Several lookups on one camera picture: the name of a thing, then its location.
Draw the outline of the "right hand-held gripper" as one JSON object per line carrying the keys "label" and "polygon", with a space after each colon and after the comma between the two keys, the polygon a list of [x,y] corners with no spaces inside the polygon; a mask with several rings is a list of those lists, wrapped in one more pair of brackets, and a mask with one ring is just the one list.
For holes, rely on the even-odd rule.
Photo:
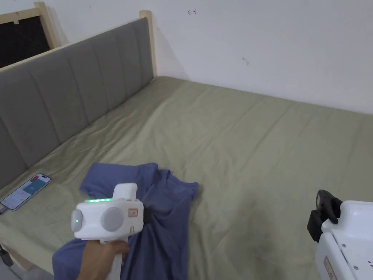
{"label": "right hand-held gripper", "polygon": [[307,230],[317,243],[315,265],[322,280],[373,278],[373,204],[342,201],[318,190]]}

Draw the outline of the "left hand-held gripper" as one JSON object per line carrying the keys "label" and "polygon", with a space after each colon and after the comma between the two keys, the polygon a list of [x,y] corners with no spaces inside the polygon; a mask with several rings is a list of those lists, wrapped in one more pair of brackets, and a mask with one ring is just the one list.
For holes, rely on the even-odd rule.
{"label": "left hand-held gripper", "polygon": [[[144,225],[151,222],[152,212],[136,198],[137,188],[136,183],[120,183],[115,186],[112,198],[91,199],[78,204],[71,216],[75,238],[85,241],[86,246],[92,240],[101,244],[128,242],[131,235],[141,232]],[[119,280],[122,265],[122,255],[115,255],[105,280]]]}

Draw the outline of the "person's left hand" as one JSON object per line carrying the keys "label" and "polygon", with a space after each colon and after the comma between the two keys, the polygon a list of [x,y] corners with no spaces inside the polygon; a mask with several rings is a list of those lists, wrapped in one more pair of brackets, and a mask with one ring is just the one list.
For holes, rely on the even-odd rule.
{"label": "person's left hand", "polygon": [[82,254],[81,269],[78,280],[105,280],[111,271],[115,255],[122,257],[130,248],[125,241],[115,241],[101,244],[99,241],[89,241]]}

